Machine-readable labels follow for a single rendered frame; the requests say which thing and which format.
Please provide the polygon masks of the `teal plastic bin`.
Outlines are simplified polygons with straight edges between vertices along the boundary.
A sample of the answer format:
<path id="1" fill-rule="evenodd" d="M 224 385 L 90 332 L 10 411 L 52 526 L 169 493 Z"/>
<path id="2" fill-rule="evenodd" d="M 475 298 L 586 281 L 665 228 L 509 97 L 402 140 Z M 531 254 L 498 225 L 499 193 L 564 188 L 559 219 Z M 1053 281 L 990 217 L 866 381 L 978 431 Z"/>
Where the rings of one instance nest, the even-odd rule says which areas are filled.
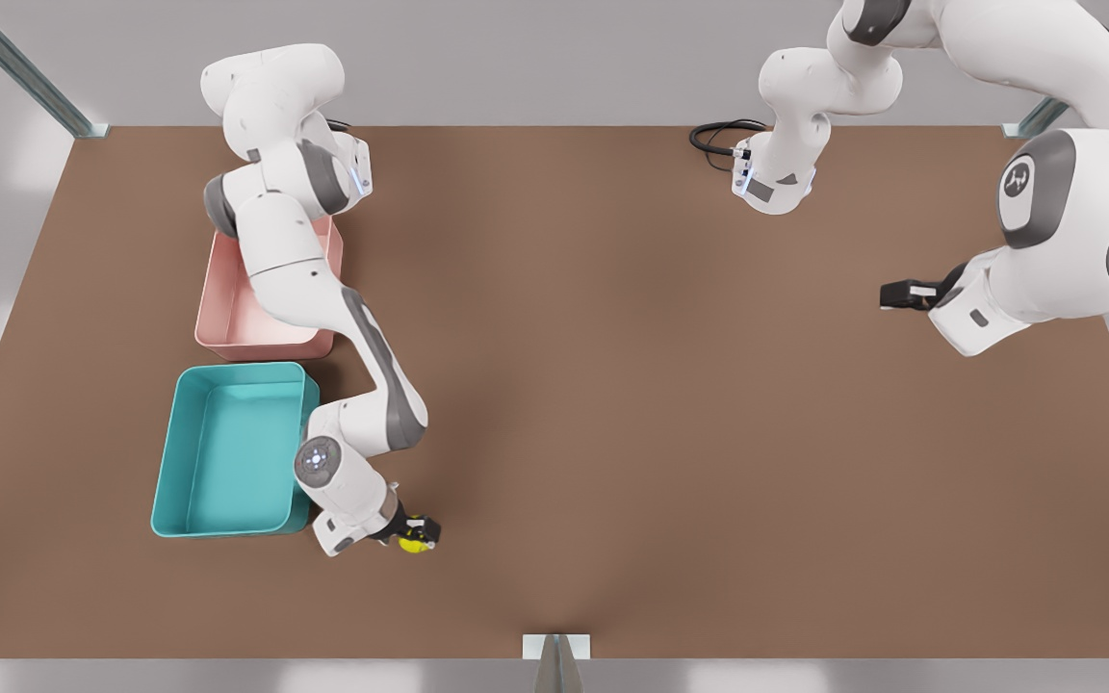
<path id="1" fill-rule="evenodd" d="M 285 536 L 311 500 L 295 453 L 321 386 L 295 361 L 193 367 L 177 378 L 150 526 L 160 538 Z"/>

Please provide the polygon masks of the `pink plastic bin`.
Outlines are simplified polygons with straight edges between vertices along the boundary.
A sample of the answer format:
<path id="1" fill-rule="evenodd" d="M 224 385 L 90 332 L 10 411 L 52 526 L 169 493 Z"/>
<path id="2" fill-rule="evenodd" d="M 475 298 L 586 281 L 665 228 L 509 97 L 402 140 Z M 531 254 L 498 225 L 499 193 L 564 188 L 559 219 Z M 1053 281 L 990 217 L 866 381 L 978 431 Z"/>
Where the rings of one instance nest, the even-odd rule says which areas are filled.
<path id="1" fill-rule="evenodd" d="M 237 241 L 213 234 L 194 340 L 227 361 L 301 361 L 333 350 L 334 334 L 278 322 L 261 308 Z"/>

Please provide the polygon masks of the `silver frame post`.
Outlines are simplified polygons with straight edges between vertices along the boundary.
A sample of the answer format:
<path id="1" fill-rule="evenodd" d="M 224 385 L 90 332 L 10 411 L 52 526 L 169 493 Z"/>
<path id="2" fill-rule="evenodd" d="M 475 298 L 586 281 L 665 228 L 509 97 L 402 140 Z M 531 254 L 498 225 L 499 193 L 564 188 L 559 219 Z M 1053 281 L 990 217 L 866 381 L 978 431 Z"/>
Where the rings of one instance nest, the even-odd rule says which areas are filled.
<path id="1" fill-rule="evenodd" d="M 591 658 L 591 636 L 525 634 L 521 658 L 538 662 L 533 693 L 584 693 L 580 661 Z"/>
<path id="2" fill-rule="evenodd" d="M 1109 27 L 1074 0 L 1038 0 L 1035 8 L 1045 16 L 1025 37 L 1030 63 L 1011 85 L 1042 101 L 1021 121 L 1003 124 L 1004 136 L 1038 136 L 1068 109 L 1086 126 L 1109 130 Z"/>
<path id="3" fill-rule="evenodd" d="M 62 124 L 71 136 L 77 140 L 109 136 L 110 124 L 90 121 L 83 111 L 77 108 L 73 101 L 67 98 L 1 30 L 0 69 L 3 69 L 6 75 L 12 78 L 18 86 L 26 90 L 28 96 L 34 98 L 37 104 Z"/>

